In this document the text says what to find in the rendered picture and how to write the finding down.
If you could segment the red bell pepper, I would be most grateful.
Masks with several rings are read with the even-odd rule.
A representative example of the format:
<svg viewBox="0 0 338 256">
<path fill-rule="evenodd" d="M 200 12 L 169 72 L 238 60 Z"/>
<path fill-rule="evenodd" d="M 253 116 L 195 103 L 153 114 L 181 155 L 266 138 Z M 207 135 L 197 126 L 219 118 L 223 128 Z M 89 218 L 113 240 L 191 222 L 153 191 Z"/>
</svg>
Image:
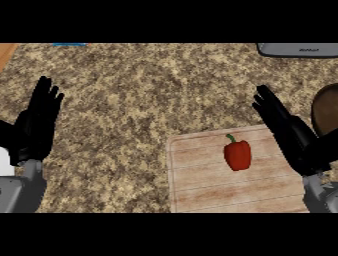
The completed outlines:
<svg viewBox="0 0 338 256">
<path fill-rule="evenodd" d="M 241 140 L 235 141 L 234 136 L 226 134 L 229 143 L 223 146 L 223 160 L 232 171 L 246 170 L 250 166 L 251 153 L 250 145 Z"/>
</svg>

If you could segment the pale wooden cutting board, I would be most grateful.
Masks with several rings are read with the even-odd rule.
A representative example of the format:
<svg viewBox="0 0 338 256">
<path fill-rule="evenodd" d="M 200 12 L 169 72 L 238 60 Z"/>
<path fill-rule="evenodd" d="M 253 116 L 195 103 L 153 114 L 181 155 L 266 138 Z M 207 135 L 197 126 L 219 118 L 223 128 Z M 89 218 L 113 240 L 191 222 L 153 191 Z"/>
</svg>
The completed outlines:
<svg viewBox="0 0 338 256">
<path fill-rule="evenodd" d="M 223 146 L 244 140 L 250 167 L 229 169 Z M 173 213 L 303 213 L 302 180 L 290 169 L 262 125 L 176 135 L 166 141 L 170 211 Z"/>
</svg>

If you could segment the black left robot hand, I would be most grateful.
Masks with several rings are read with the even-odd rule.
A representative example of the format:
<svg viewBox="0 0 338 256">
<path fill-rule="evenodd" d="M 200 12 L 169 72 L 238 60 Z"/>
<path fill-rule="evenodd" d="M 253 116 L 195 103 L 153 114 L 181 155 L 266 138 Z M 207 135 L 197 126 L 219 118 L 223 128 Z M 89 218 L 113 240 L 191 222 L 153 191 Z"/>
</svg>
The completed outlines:
<svg viewBox="0 0 338 256">
<path fill-rule="evenodd" d="M 27 108 L 14 123 L 0 120 L 0 147 L 6 150 L 11 166 L 20 166 L 29 159 L 42 161 L 46 158 L 62 97 L 51 79 L 40 76 Z"/>
</svg>

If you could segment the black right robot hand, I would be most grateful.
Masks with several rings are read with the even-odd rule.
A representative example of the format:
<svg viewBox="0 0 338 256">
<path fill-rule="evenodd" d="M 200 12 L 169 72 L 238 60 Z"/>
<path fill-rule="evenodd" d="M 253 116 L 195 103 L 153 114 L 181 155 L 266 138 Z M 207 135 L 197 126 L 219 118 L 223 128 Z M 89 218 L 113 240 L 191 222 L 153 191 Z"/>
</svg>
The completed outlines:
<svg viewBox="0 0 338 256">
<path fill-rule="evenodd" d="M 251 107 L 275 139 L 290 168 L 300 176 L 330 170 L 338 160 L 338 128 L 316 136 L 302 119 L 291 115 L 266 85 L 256 87 Z"/>
</svg>

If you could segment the dark brown pan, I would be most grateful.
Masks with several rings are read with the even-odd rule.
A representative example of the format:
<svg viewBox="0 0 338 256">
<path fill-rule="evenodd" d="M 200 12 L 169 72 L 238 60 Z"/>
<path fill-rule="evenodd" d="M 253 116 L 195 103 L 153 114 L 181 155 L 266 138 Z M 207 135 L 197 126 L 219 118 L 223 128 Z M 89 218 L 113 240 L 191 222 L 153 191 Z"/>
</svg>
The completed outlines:
<svg viewBox="0 0 338 256">
<path fill-rule="evenodd" d="M 316 145 L 327 160 L 338 159 L 338 83 L 324 86 L 311 103 L 311 124 L 318 136 Z"/>
</svg>

